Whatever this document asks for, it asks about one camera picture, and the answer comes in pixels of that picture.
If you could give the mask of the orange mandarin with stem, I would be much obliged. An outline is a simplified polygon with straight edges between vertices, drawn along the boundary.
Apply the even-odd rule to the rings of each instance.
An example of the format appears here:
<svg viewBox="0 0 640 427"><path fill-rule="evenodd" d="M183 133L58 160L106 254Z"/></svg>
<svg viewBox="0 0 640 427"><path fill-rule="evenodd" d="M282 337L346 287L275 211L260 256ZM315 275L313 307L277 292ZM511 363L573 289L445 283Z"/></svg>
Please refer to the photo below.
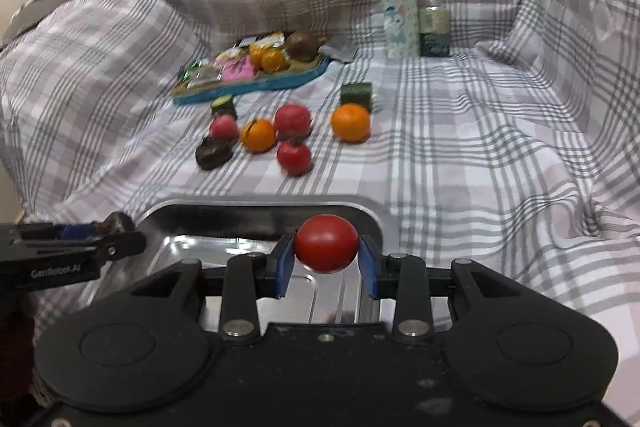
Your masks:
<svg viewBox="0 0 640 427"><path fill-rule="evenodd" d="M252 154L266 153L277 143L277 132L267 119L254 119L240 130L240 142Z"/></svg>

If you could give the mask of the cartoon cat thermos bottle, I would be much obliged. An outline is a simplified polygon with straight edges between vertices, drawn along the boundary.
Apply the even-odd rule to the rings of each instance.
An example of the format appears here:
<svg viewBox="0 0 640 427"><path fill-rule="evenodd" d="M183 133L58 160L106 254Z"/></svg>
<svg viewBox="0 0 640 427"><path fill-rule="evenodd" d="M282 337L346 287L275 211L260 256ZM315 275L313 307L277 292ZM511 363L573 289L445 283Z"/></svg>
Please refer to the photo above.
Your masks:
<svg viewBox="0 0 640 427"><path fill-rule="evenodd" d="M389 58L420 56L418 0L381 0Z"/></svg>

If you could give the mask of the cucumber piece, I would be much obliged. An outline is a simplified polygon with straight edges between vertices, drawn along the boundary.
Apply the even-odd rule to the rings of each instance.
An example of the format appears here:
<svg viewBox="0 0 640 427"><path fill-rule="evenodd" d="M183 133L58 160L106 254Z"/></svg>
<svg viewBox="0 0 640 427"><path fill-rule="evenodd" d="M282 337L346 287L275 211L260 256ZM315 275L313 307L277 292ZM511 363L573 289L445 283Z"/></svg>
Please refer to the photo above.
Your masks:
<svg viewBox="0 0 640 427"><path fill-rule="evenodd" d="M340 104L356 104L368 113L373 108L373 89L370 82L344 83L340 90Z"/></svg>
<svg viewBox="0 0 640 427"><path fill-rule="evenodd" d="M213 118L229 115L234 120L238 119L232 95L218 96L218 98L210 102L209 109Z"/></svg>

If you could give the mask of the small orange in tray left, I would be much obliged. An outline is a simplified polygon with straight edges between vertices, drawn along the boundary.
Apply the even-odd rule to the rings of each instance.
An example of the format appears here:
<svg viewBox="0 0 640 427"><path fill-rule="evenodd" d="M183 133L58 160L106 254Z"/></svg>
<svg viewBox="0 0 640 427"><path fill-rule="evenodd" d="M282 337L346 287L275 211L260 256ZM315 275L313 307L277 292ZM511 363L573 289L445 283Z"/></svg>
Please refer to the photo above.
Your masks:
<svg viewBox="0 0 640 427"><path fill-rule="evenodd" d="M268 51L269 49L264 48L263 46L250 47L250 53L248 54L248 57L250 58L250 62L254 65L255 68L262 69L262 58Z"/></svg>

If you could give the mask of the small pink radish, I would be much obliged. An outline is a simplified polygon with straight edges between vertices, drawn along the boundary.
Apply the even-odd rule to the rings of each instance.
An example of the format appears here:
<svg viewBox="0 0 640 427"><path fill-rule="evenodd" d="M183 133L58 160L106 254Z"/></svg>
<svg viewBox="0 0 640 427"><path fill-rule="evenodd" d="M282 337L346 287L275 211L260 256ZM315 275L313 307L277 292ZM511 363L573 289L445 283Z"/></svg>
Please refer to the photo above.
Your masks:
<svg viewBox="0 0 640 427"><path fill-rule="evenodd" d="M230 114L216 116L209 125L209 136L219 141L234 141L239 138L236 120Z"/></svg>

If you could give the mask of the dark patterned snack packet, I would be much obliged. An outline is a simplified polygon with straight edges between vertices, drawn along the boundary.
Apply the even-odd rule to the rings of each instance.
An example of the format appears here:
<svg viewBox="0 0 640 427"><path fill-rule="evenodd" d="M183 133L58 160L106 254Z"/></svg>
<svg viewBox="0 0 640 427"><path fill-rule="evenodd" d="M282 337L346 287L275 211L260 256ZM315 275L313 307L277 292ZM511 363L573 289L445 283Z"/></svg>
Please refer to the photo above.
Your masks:
<svg viewBox="0 0 640 427"><path fill-rule="evenodd" d="M219 82L220 80L221 72L217 69L198 69L186 73L186 87L188 89L211 82Z"/></svg>

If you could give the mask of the small orange in tray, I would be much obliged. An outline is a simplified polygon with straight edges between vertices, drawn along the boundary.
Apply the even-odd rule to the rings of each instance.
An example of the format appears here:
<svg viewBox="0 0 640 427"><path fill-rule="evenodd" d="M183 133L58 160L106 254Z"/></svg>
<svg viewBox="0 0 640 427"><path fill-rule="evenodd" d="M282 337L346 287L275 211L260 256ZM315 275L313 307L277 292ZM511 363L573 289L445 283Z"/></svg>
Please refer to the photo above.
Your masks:
<svg viewBox="0 0 640 427"><path fill-rule="evenodd" d="M250 58L250 62L254 65L255 68L262 69L262 58L268 51L269 49L264 48L263 46L250 47L250 53L248 54L248 57Z"/></svg>
<svg viewBox="0 0 640 427"><path fill-rule="evenodd" d="M280 49L269 48L262 54L260 67L267 74L281 72L288 68L288 60Z"/></svg>

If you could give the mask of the dark green small jar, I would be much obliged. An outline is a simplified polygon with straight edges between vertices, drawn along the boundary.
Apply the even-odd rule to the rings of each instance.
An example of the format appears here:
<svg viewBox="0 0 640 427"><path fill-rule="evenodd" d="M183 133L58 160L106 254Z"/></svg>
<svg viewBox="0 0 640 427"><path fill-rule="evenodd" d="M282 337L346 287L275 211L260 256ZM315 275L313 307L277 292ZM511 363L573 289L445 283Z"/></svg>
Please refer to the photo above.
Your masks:
<svg viewBox="0 0 640 427"><path fill-rule="evenodd" d="M441 6L422 8L419 14L420 53L423 57L450 55L450 12Z"/></svg>

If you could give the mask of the yellow white snack packet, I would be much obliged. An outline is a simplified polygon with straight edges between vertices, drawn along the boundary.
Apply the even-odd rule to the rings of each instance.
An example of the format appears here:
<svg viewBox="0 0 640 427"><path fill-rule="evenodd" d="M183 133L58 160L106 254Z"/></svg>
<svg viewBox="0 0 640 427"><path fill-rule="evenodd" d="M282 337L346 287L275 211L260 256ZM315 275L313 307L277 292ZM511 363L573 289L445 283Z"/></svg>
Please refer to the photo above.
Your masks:
<svg viewBox="0 0 640 427"><path fill-rule="evenodd" d="M244 37L236 44L243 49L280 49L285 44L285 35L282 31L270 32L258 36Z"/></svg>

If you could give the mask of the large red radish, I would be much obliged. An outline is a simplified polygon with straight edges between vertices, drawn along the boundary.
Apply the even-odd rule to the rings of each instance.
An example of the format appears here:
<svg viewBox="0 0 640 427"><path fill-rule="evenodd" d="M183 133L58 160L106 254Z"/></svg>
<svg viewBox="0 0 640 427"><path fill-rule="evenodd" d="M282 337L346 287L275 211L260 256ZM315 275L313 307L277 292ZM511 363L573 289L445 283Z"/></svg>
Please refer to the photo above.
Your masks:
<svg viewBox="0 0 640 427"><path fill-rule="evenodd" d="M280 140L306 138L311 132L311 113L303 105L283 105L274 115L274 127Z"/></svg>

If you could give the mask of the brown kiwi fruit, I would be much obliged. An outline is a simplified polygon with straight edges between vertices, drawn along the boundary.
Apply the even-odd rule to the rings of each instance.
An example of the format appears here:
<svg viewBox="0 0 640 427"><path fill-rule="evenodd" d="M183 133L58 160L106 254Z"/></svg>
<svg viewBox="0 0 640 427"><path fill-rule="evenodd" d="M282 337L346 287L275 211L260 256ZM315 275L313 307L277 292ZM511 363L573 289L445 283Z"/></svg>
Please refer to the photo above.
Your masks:
<svg viewBox="0 0 640 427"><path fill-rule="evenodd" d="M285 40L285 51L292 60L310 63L318 55L321 40L309 32L296 31Z"/></svg>

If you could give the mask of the plaid grey white cloth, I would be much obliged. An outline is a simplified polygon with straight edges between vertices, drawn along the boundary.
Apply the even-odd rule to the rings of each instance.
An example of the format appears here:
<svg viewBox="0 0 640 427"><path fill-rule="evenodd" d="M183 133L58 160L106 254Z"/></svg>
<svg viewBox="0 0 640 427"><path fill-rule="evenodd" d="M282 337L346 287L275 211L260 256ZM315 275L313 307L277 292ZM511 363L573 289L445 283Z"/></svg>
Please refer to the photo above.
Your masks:
<svg viewBox="0 0 640 427"><path fill-rule="evenodd" d="M28 217L138 217L171 196L356 195L431 265L470 257L602 323L620 365L606 401L639 421L639 0L418 0L450 12L450 55L389 58L381 0L73 0L1 54L1 159ZM294 91L316 123L308 176L270 154L211 172L209 110L175 106L186 64L285 29L344 35L350 64ZM330 120L370 82L370 135Z"/></svg>

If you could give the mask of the red tomato with stem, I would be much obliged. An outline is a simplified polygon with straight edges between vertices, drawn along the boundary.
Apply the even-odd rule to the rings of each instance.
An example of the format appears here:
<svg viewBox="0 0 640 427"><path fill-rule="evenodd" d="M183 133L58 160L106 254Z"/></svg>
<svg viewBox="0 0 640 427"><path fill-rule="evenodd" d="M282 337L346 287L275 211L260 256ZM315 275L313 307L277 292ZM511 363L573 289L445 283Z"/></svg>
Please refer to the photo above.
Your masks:
<svg viewBox="0 0 640 427"><path fill-rule="evenodd" d="M283 141L277 150L277 161L288 176L303 176L312 168L312 157L302 138Z"/></svg>

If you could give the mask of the small orange in tray right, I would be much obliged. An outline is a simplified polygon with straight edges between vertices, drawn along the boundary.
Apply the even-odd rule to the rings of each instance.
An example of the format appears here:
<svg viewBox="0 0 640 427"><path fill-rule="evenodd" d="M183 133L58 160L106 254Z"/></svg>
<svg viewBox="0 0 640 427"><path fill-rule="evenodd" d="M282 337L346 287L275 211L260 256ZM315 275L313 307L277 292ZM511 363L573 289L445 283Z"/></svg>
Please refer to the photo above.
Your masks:
<svg viewBox="0 0 640 427"><path fill-rule="evenodd" d="M280 49L269 48L262 54L260 67L267 74L281 72L288 68L288 60Z"/></svg>

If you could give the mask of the dark mangosteen front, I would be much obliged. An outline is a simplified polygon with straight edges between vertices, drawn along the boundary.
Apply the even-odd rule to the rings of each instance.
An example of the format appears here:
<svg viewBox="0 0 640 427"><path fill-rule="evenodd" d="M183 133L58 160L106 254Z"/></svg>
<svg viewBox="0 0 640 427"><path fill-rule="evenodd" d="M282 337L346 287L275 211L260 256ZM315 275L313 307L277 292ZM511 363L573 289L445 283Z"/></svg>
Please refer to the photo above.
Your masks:
<svg viewBox="0 0 640 427"><path fill-rule="evenodd" d="M104 219L102 229L107 235L129 233L136 231L136 225L127 213L115 211Z"/></svg>

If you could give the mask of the blue snack tray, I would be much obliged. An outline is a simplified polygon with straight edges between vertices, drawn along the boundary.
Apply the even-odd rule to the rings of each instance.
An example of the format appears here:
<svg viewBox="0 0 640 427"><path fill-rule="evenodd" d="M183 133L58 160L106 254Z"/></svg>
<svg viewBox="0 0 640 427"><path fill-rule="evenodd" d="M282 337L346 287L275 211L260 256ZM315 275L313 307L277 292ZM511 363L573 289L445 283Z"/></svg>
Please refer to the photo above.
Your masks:
<svg viewBox="0 0 640 427"><path fill-rule="evenodd" d="M302 87L322 76L328 69L331 60L320 55L310 64L310 68L296 72L278 72L273 75L260 75L252 79L229 81L206 81L199 86L183 88L178 82L170 91L171 100L176 105L188 105L213 101L226 95L242 95L257 91L281 91Z"/></svg>

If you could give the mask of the green foil candy wrapper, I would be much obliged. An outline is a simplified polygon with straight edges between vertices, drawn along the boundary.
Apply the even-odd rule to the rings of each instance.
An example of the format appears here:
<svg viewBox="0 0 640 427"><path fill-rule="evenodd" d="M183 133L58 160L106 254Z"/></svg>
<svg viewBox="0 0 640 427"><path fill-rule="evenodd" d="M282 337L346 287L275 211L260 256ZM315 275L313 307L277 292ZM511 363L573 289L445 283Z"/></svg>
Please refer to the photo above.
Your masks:
<svg viewBox="0 0 640 427"><path fill-rule="evenodd" d="M201 69L207 68L209 66L209 60L207 58L202 58L201 60L193 61L180 70L179 80L186 81L189 78L196 75Z"/></svg>

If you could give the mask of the stainless steel tray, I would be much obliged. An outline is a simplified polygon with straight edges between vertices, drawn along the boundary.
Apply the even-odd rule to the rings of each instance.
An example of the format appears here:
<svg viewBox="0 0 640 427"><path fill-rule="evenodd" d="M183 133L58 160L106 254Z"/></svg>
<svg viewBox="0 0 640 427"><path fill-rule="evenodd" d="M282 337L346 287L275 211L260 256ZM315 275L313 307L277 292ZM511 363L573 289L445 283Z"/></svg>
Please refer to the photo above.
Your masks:
<svg viewBox="0 0 640 427"><path fill-rule="evenodd" d="M99 300L182 260L206 268L225 265L236 255L270 253L284 234L293 234L315 215L335 215L370 236L383 253L399 246L397 220L383 205L361 196L239 195L165 199L137 223L146 249L117 261L103 273L92 298ZM377 322L381 305L363 289L358 265L322 275L294 265L284 298L257 303L260 323Z"/></svg>

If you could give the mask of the grey foil packet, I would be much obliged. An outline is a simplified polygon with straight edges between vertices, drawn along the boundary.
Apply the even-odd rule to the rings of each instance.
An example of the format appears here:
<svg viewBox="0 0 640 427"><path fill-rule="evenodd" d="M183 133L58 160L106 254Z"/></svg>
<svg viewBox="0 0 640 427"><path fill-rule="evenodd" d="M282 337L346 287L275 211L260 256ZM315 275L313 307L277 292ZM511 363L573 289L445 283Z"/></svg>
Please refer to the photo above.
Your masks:
<svg viewBox="0 0 640 427"><path fill-rule="evenodd" d="M356 60L357 48L350 43L337 44L326 43L320 46L319 52L326 57L329 57L333 61L337 61L343 64L350 64Z"/></svg>

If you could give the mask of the red tomato without stem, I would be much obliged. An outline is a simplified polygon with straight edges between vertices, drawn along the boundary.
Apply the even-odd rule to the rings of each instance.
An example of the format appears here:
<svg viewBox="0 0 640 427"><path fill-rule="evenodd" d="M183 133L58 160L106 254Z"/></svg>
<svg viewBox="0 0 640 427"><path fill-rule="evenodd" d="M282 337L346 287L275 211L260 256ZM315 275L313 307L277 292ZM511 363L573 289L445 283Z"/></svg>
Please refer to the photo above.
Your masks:
<svg viewBox="0 0 640 427"><path fill-rule="evenodd" d="M346 219L318 215L306 220L294 237L294 254L305 267L318 273L347 268L359 249L359 235Z"/></svg>

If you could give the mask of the pink snack packet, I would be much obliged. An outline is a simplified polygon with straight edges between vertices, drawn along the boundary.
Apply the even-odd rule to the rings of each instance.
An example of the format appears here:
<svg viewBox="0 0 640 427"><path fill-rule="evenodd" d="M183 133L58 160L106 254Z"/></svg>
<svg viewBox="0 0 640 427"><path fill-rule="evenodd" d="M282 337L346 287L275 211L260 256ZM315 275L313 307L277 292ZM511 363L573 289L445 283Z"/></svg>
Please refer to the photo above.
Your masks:
<svg viewBox="0 0 640 427"><path fill-rule="evenodd" d="M256 72L258 67L245 55L237 60L225 62L220 72L220 79L222 81L250 79L256 76Z"/></svg>

